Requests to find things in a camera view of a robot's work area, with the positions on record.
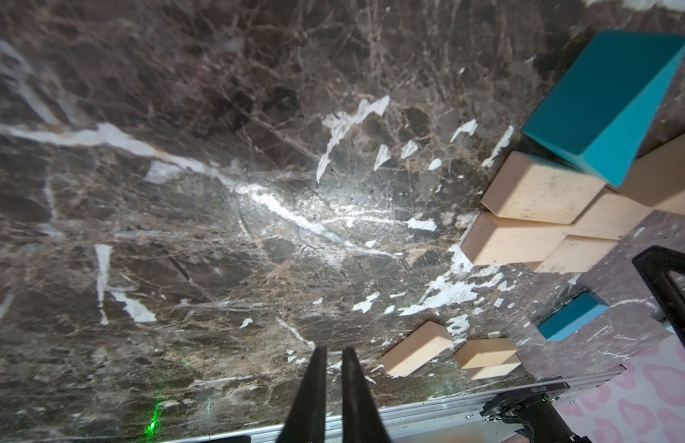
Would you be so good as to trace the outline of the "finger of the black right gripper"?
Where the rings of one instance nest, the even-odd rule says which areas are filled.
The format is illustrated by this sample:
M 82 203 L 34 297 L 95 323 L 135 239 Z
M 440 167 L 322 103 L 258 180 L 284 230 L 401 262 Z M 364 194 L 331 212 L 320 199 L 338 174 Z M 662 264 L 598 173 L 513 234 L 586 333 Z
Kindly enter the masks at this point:
M 685 276 L 685 254 L 654 245 L 632 263 L 685 348 L 685 295 L 671 277 L 672 272 Z

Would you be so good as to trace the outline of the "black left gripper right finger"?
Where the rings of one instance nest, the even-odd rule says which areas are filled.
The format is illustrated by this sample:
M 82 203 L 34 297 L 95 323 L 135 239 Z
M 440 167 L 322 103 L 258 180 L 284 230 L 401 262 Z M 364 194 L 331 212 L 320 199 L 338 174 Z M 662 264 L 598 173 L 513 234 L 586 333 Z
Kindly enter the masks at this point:
M 391 443 L 355 350 L 342 353 L 342 442 Z

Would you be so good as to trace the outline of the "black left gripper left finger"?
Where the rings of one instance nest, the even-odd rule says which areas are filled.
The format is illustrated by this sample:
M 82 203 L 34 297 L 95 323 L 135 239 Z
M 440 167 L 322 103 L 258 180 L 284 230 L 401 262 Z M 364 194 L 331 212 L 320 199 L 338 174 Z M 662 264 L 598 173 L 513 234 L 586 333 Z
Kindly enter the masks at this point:
M 325 439 L 327 347 L 314 350 L 277 443 L 320 443 Z

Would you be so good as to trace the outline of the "natural wooden triangle block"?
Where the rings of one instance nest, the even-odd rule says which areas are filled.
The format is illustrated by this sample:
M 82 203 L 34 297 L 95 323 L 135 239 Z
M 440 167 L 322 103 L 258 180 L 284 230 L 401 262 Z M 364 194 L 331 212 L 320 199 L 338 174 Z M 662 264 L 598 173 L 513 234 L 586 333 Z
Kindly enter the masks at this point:
M 685 134 L 637 159 L 617 192 L 654 210 L 685 215 Z

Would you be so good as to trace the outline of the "small teal rectangular block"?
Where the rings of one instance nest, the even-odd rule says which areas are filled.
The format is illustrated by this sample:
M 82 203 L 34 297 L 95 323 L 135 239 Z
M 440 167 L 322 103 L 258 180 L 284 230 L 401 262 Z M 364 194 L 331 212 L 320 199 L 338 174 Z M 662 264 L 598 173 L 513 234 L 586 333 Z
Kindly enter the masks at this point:
M 600 317 L 609 304 L 593 293 L 582 293 L 538 326 L 547 341 L 564 341 Z

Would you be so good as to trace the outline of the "natural wooden rectangular block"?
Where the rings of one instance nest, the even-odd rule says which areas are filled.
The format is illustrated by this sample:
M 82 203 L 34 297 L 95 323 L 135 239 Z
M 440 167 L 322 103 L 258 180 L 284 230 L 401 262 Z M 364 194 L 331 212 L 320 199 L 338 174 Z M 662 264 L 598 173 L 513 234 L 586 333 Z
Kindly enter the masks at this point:
M 604 188 L 604 181 L 567 165 L 514 151 L 484 192 L 497 217 L 572 224 Z

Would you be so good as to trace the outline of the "teal triangular wooden block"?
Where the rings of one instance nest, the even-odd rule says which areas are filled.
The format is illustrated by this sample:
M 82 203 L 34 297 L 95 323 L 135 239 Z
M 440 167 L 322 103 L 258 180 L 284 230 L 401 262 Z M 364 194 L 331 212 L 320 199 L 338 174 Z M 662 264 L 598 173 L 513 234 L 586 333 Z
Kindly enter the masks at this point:
M 621 186 L 685 55 L 685 37 L 593 38 L 523 127 L 579 170 Z

